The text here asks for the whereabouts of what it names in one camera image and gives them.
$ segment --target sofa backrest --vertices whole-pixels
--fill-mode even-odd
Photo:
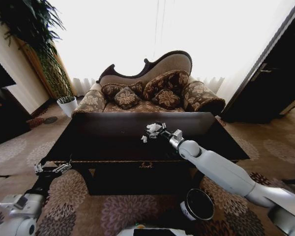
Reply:
[[[151,79],[159,76],[170,70],[185,70],[189,74],[192,69],[192,60],[188,53],[184,51],[172,51],[155,62],[149,62],[148,59],[144,59],[145,66],[143,70],[134,76],[121,75],[115,71],[115,65],[109,66],[100,76],[97,83],[104,86],[108,83],[119,83],[119,84],[133,84],[137,81],[143,81],[143,86],[148,83]]]

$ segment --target white flower pot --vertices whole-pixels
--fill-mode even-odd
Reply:
[[[77,102],[76,97],[74,97],[74,100],[72,102],[60,103],[59,99],[58,99],[57,103],[68,117],[71,117],[74,109],[76,109],[78,107],[78,102]]]

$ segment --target floral carpet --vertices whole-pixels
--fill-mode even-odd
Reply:
[[[33,164],[48,153],[70,122],[56,104],[40,117],[50,116],[58,120],[0,145],[0,175],[11,175],[0,178],[0,200],[24,193],[35,183]],[[253,180],[295,193],[295,185],[281,181],[295,178],[295,109],[269,124],[220,123],[250,156],[237,164]],[[195,235],[283,235],[268,219],[267,209],[227,193],[206,177],[199,187],[211,196],[215,214],[212,220],[194,224]],[[82,177],[71,170],[52,183],[36,235],[114,236],[137,222],[157,222],[178,204],[173,195],[90,196]],[[7,218],[0,208],[0,224]]]

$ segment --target dark wooden door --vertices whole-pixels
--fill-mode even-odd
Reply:
[[[295,18],[222,113],[227,121],[269,122],[295,100]]]

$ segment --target patterned cushion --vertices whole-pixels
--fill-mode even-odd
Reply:
[[[183,88],[187,85],[189,74],[184,70],[171,70],[167,72],[167,87],[176,94],[181,94]]]
[[[155,95],[159,91],[161,91],[165,87],[167,80],[168,80],[168,76],[166,73],[161,74],[155,77],[154,79],[150,80],[147,83],[146,87],[144,88],[143,98],[145,100],[150,101],[152,98],[155,97]]]
[[[137,105],[139,101],[140,98],[129,87],[123,88],[115,96],[117,105],[125,110]]]
[[[166,110],[153,104],[151,101],[140,101],[136,106],[128,110],[123,110],[115,102],[109,102],[104,112],[184,112],[182,107],[177,107],[174,110]]]
[[[104,94],[98,90],[88,91],[78,107],[73,111],[75,113],[103,112],[107,101]]]
[[[189,83],[182,91],[183,108],[187,112],[211,112],[218,115],[225,107],[225,100],[219,98],[201,81]]]
[[[180,98],[173,91],[165,88],[162,89],[153,99],[152,102],[168,110],[175,109],[180,105]]]
[[[143,91],[143,82],[142,81],[138,81],[138,82],[136,82],[134,84],[130,84],[130,85],[115,84],[115,83],[106,84],[102,87],[102,92],[103,92],[103,94],[105,94],[106,98],[109,101],[113,101],[115,95],[124,87],[129,87],[132,91],[135,92],[136,95],[138,95],[139,97],[142,96],[142,91]]]

